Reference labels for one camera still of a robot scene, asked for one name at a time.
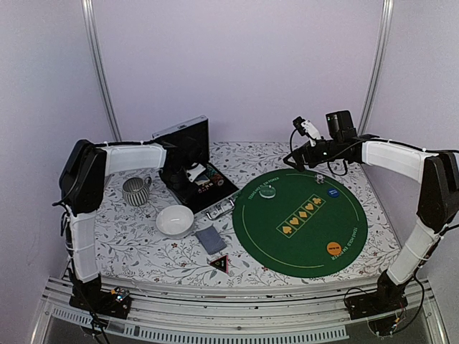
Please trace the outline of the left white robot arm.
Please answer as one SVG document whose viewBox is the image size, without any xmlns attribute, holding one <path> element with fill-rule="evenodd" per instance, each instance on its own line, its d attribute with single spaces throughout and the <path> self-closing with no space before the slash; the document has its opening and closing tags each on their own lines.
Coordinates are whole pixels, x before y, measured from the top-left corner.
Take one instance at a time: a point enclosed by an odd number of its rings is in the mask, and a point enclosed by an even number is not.
<svg viewBox="0 0 459 344">
<path fill-rule="evenodd" d="M 192 141 L 76 142 L 59 179 L 61 199 L 56 204 L 65 209 L 63 232 L 69 241 L 75 294 L 90 310 L 102 310 L 107 303 L 95 258 L 95 217 L 106 177 L 150 168 L 167 175 L 183 173 L 191 183 L 204 172 L 204 164 L 201 148 Z"/>
</svg>

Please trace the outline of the orange big blind button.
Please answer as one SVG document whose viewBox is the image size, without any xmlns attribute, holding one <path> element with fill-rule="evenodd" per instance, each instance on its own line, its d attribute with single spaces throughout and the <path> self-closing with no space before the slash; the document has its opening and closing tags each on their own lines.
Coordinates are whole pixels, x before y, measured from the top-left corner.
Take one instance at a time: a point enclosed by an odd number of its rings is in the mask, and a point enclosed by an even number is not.
<svg viewBox="0 0 459 344">
<path fill-rule="evenodd" d="M 342 253 L 342 246 L 338 242 L 329 242 L 326 250 L 331 256 L 339 256 Z"/>
</svg>

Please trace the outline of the clear acrylic dealer button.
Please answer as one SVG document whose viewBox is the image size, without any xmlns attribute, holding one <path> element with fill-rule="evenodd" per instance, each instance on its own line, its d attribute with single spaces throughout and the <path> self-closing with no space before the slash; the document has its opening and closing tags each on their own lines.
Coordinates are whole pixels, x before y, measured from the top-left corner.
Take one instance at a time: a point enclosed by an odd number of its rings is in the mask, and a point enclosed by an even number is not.
<svg viewBox="0 0 459 344">
<path fill-rule="evenodd" d="M 270 184 L 261 186 L 259 195 L 264 199 L 272 199 L 276 196 L 276 189 Z"/>
</svg>

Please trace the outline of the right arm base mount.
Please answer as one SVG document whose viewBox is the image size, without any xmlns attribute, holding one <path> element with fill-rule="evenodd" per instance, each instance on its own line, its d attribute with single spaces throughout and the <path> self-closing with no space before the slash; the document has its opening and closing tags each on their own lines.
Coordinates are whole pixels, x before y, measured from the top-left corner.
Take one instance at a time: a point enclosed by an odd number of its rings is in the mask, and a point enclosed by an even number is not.
<svg viewBox="0 0 459 344">
<path fill-rule="evenodd" d="M 344 296 L 344 305 L 352 320 L 379 316 L 368 322 L 369 329 L 378 337 L 393 335 L 408 306 L 404 294 L 388 300 L 377 292 L 365 292 L 358 287 L 350 288 Z"/>
</svg>

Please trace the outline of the blue small blind button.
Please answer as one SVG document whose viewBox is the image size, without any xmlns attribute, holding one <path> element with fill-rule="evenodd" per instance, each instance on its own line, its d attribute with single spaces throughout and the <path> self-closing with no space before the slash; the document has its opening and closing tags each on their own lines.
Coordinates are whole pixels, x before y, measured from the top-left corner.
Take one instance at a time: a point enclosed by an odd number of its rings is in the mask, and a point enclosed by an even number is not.
<svg viewBox="0 0 459 344">
<path fill-rule="evenodd" d="M 327 191 L 328 195 L 332 198 L 338 198 L 340 196 L 339 191 L 336 188 L 330 188 Z"/>
</svg>

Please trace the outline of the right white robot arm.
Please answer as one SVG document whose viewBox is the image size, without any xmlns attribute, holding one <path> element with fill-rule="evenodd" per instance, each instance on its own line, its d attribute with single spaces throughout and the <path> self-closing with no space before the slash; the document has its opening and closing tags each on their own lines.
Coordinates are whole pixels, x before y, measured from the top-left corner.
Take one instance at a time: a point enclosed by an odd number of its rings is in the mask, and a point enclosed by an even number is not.
<svg viewBox="0 0 459 344">
<path fill-rule="evenodd" d="M 323 135 L 310 121 L 293 119 L 295 133 L 306 142 L 293 148 L 284 158 L 288 166 L 305 168 L 343 161 L 381 168 L 417 185 L 412 211 L 412 229 L 399 254 L 377 282 L 371 297 L 376 312 L 386 312 L 397 303 L 405 285 L 431 258 L 439 241 L 456 229 L 458 215 L 458 150 L 455 148 L 421 148 L 399 140 L 374 134 L 360 134 L 348 110 L 325 116 L 328 135 Z"/>
</svg>

